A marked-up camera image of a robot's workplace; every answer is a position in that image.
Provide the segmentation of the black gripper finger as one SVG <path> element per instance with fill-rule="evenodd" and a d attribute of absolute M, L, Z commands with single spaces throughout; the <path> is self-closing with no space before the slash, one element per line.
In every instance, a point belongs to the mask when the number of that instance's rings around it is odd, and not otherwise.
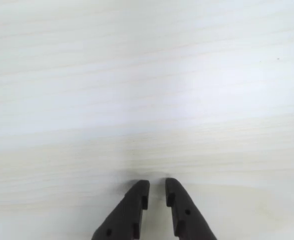
<path fill-rule="evenodd" d="M 95 230 L 93 240 L 138 240 L 142 213 L 148 209 L 150 182 L 137 181 L 124 195 L 102 224 Z"/>
<path fill-rule="evenodd" d="M 183 185 L 175 178 L 165 180 L 166 205 L 171 208 L 174 235 L 180 240 L 215 240 L 205 218 Z"/>

